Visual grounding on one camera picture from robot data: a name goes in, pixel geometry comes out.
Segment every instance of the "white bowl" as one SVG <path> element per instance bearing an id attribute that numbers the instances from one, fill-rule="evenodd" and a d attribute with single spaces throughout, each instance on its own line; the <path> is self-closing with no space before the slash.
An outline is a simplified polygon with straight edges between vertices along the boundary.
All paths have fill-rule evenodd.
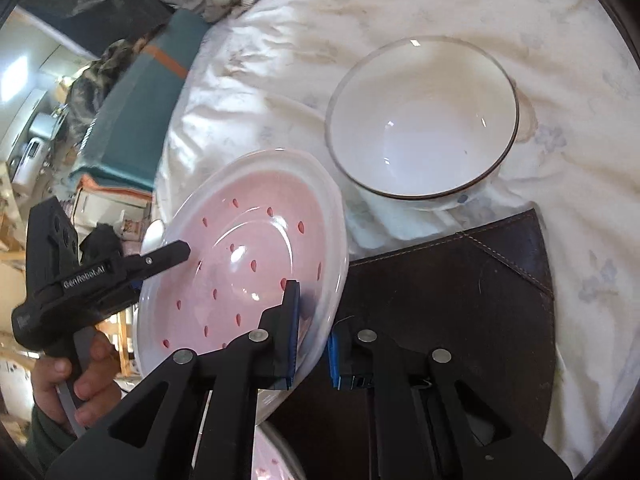
<path id="1" fill-rule="evenodd" d="M 518 129 L 514 87 L 497 61 L 443 37 L 399 40 L 359 62 L 326 117 L 329 150 L 360 186 L 425 200 L 489 175 Z"/>

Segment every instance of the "white bedsheet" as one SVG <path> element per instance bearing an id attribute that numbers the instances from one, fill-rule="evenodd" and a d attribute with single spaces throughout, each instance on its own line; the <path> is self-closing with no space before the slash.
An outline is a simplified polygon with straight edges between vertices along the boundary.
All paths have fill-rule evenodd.
<path id="1" fill-rule="evenodd" d="M 452 210 L 364 194 L 324 145 L 326 106 L 348 69 L 421 34 L 488 51 L 521 103 L 516 145 L 498 177 Z M 597 0 L 262 0 L 206 37 L 170 125 L 158 204 L 170 220 L 212 171 L 285 146 L 311 152 L 341 186 L 354 258 L 535 205 L 558 327 L 545 439 L 576 474 L 640 376 L 638 124 L 638 68 Z"/>

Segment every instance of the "plate with red dots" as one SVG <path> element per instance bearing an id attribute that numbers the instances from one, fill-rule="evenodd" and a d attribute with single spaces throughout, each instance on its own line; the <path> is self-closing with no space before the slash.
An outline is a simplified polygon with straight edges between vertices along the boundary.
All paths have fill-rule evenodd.
<path id="1" fill-rule="evenodd" d="M 268 422 L 255 427 L 252 480 L 303 480 L 298 457 L 280 433 Z"/>
<path id="2" fill-rule="evenodd" d="M 266 150 L 209 177 L 166 227 L 163 244 L 184 240 L 189 259 L 143 285 L 134 346 L 143 376 L 178 348 L 224 349 L 300 282 L 294 385 L 316 365 L 348 268 L 337 185 L 311 155 Z M 261 391 L 264 420 L 286 392 Z"/>

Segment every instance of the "sleeve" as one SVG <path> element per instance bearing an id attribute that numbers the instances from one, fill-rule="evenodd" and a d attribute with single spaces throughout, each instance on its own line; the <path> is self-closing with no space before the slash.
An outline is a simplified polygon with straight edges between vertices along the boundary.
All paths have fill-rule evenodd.
<path id="1" fill-rule="evenodd" d="M 38 471 L 46 473 L 52 462 L 75 440 L 75 437 L 45 415 L 38 406 L 33 407 L 26 455 Z"/>

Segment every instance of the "hand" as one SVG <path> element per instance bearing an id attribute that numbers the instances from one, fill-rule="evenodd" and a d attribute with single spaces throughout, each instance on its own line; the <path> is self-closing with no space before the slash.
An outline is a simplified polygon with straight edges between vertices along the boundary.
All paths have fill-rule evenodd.
<path id="1" fill-rule="evenodd" d="M 76 410 L 76 421 L 82 426 L 94 425 L 120 402 L 120 388 L 113 378 L 120 371 L 120 362 L 115 348 L 107 336 L 98 332 L 91 344 L 89 367 L 74 384 L 76 395 L 87 402 Z M 71 374 L 68 359 L 43 356 L 31 372 L 33 399 L 51 420 L 70 429 L 65 410 L 60 404 L 56 384 Z"/>

